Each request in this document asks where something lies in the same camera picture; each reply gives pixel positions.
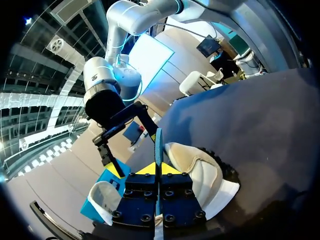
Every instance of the screw head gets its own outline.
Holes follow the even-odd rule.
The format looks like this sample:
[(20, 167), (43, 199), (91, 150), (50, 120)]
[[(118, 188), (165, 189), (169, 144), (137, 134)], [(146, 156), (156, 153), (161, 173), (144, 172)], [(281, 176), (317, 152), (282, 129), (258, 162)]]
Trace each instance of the screw head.
[(166, 197), (173, 197), (175, 195), (174, 191), (165, 191), (164, 195)]
[(193, 193), (194, 193), (194, 191), (192, 191), (192, 189), (184, 190), (184, 194), (186, 197), (190, 197)]
[(152, 191), (145, 191), (145, 192), (143, 193), (143, 195), (144, 195), (145, 197), (150, 197), (150, 196), (152, 196)]
[(115, 219), (119, 219), (119, 218), (122, 217), (122, 213), (121, 213), (120, 211), (117, 211), (117, 210), (112, 211), (112, 212), (111, 212), (111, 215), (112, 215), (112, 217), (114, 217)]
[(126, 195), (126, 196), (129, 196), (129, 195), (131, 195), (132, 193), (133, 193), (133, 191), (131, 191), (131, 190), (129, 190), (129, 189), (128, 189), (128, 190), (126, 189), (126, 190), (124, 191), (124, 195)]
[(149, 214), (143, 214), (140, 218), (140, 220), (144, 223), (148, 223), (151, 221), (151, 216)]
[(167, 214), (164, 216), (164, 220), (167, 222), (167, 223), (173, 223), (176, 218), (175, 216), (171, 215), (171, 214)]
[(206, 212), (203, 210), (195, 212), (195, 217), (198, 219), (203, 219), (206, 217)]

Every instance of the desk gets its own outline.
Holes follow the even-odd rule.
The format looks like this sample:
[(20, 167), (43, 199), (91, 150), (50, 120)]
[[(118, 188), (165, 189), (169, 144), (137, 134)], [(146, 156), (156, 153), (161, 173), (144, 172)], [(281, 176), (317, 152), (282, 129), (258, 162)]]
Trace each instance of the desk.
[[(158, 125), (164, 143), (215, 151), (239, 173), (238, 194), (207, 222), (206, 233), (254, 227), (255, 239), (264, 239), (288, 223), (311, 187), (319, 121), (319, 86), (309, 69), (300, 68), (180, 99)], [(127, 164), (137, 171), (153, 160), (154, 145), (146, 139)]]
[(223, 76), (225, 79), (233, 77), (232, 71), (239, 72), (239, 68), (227, 52), (222, 51), (219, 58), (210, 63), (217, 71), (222, 68)]

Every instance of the window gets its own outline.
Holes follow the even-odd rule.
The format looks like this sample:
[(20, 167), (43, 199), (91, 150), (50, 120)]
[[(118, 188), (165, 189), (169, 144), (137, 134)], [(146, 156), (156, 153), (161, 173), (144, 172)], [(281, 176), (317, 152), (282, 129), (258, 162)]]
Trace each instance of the window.
[(41, 106), (40, 107), (40, 112), (46, 112), (47, 111), (47, 107), (46, 106)]
[(9, 116), (9, 111), (10, 111), (9, 108), (1, 109), (0, 111), (1, 111), (1, 116), (2, 117)]
[(30, 113), (34, 114), (34, 113), (39, 112), (39, 110), (40, 110), (39, 106), (32, 106), (31, 110), (30, 110)]
[(47, 89), (48, 85), (40, 83), (38, 87), (41, 89)]
[(30, 81), (30, 82), (28, 83), (28, 87), (33, 87), (33, 88), (34, 88), (35, 86), (36, 86), (36, 83), (35, 83), (35, 82), (31, 82), (31, 81)]
[(27, 114), (28, 113), (28, 107), (24, 106), (21, 110), (21, 114)]
[(44, 11), (41, 14), (41, 18), (45, 20), (51, 27), (53, 27), (56, 31), (61, 27), (61, 25), (57, 22), (57, 20), (49, 13)]
[(23, 64), (21, 65), (21, 72), (24, 72), (24, 73), (31, 73), (33, 68), (35, 66), (35, 62), (34, 61), (31, 61), (29, 59), (24, 59), (23, 60)]
[(14, 107), (11, 109), (11, 115), (14, 116), (14, 115), (19, 115), (20, 114), (20, 108), (18, 107)]
[(35, 130), (36, 130), (36, 131), (41, 130), (41, 123), (38, 123), (38, 124), (35, 126)]
[(18, 80), (17, 85), (19, 85), (19, 86), (27, 86), (27, 81)]
[(15, 55), (13, 61), (11, 62), (10, 69), (18, 71), (23, 61), (23, 57)]
[(56, 71), (56, 70), (54, 70), (54, 69), (52, 69), (52, 68), (50, 68), (50, 67), (45, 66), (45, 67), (44, 67), (44, 74), (43, 74), (43, 75), (44, 75), (45, 77), (47, 77), (47, 78), (51, 78), (51, 77), (54, 75), (55, 71)]
[(11, 78), (7, 78), (5, 84), (6, 84), (6, 85), (7, 85), (7, 84), (9, 84), (9, 85), (14, 85), (15, 82), (16, 82), (16, 80), (11, 79)]
[(79, 27), (79, 25), (82, 24), (81, 22), (84, 23), (82, 17), (79, 14), (77, 14), (66, 25), (70, 30), (74, 31), (74, 29), (77, 29)]
[(83, 56), (86, 56), (89, 52), (85, 50), (79, 42), (74, 45), (74, 48)]
[(33, 133), (35, 131), (36, 126), (35, 125), (28, 125), (27, 133)]
[(89, 5), (83, 10), (86, 18), (92, 25), (93, 29), (101, 39), (103, 45), (107, 43), (108, 32), (107, 29), (103, 26), (103, 22), (99, 20), (97, 10), (94, 4)]

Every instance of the light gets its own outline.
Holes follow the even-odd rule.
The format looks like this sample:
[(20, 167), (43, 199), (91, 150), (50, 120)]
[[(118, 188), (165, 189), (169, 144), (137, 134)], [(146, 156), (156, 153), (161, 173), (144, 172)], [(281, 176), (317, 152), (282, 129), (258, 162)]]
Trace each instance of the light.
[(44, 154), (40, 155), (40, 161), (41, 162), (45, 161), (46, 158), (47, 158), (46, 155), (44, 155)]
[(141, 94), (173, 54), (170, 48), (153, 37), (147, 34), (139, 37), (129, 53), (129, 64), (141, 74)]
[(48, 151), (46, 151), (46, 154), (50, 157), (54, 154), (54, 152), (51, 149), (49, 149)]
[(66, 152), (66, 151), (67, 151), (67, 149), (66, 149), (65, 147), (61, 147), (61, 148), (60, 148), (60, 152), (64, 153), (64, 152)]
[(37, 160), (33, 160), (33, 161), (31, 162), (31, 164), (32, 164), (32, 166), (33, 166), (34, 168), (36, 168), (36, 167), (39, 166), (39, 162), (38, 162)]
[(29, 165), (25, 166), (24, 167), (24, 171), (25, 171), (25, 173), (30, 172), (31, 171), (31, 167)]
[(46, 161), (47, 161), (48, 163), (50, 163), (50, 162), (52, 161), (52, 159), (54, 159), (52, 156), (48, 156), (48, 157), (46, 158)]
[(29, 24), (31, 24), (31, 21), (32, 21), (32, 18), (30, 17), (30, 18), (24, 18), (24, 21), (25, 21), (25, 25), (29, 25)]
[(85, 118), (80, 118), (78, 121), (80, 124), (87, 124), (88, 123), (88, 120)]
[(55, 145), (55, 146), (53, 147), (53, 149), (57, 152), (57, 151), (60, 150), (60, 147), (59, 147), (58, 145)]

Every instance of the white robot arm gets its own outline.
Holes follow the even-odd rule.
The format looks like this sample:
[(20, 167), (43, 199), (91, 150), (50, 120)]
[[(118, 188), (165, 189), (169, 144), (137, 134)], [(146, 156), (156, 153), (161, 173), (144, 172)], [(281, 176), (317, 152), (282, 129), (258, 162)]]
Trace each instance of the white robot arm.
[(129, 56), (121, 54), (128, 33), (139, 36), (161, 19), (179, 14), (183, 9), (181, 0), (151, 0), (145, 6), (120, 0), (109, 8), (105, 58), (93, 57), (83, 69), (86, 90), (83, 101), (90, 118), (103, 124), (103, 119), (121, 111), (137, 97), (141, 75), (127, 67)]

